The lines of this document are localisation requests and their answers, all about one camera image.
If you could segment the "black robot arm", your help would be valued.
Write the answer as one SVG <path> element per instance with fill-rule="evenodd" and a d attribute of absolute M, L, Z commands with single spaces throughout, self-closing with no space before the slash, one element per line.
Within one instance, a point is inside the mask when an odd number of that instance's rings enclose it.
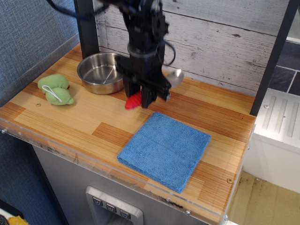
<path fill-rule="evenodd" d="M 165 20 L 160 0 L 104 0 L 104 6 L 115 5 L 123 14 L 128 30 L 129 57 L 116 58 L 123 74 L 123 86 L 129 98 L 140 92 L 141 106 L 148 108 L 157 97 L 168 100 L 171 84 L 162 73 L 164 36 L 169 24 Z"/>

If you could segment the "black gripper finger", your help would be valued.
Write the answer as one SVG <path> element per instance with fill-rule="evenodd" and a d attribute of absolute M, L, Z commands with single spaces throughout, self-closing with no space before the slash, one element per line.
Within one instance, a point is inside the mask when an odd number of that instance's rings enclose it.
<path fill-rule="evenodd" d="M 149 105 L 156 101 L 157 99 L 157 91 L 153 87 L 143 86 L 141 90 L 141 97 L 142 97 L 142 108 L 148 108 Z"/>
<path fill-rule="evenodd" d="M 123 86 L 128 98 L 141 91 L 140 79 L 135 75 L 124 75 Z"/>

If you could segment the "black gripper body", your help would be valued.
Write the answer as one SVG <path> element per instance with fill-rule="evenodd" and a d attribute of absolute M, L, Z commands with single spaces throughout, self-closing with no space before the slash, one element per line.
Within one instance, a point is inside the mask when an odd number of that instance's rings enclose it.
<path fill-rule="evenodd" d="M 128 57 L 118 56 L 117 66 L 122 75 L 135 75 L 140 79 L 141 90 L 143 86 L 153 87 L 157 91 L 157 97 L 168 101 L 171 84 L 162 73 L 164 63 L 165 46 L 172 46 L 168 42 L 159 42 L 149 51 L 142 51 L 132 43 L 128 43 Z"/>

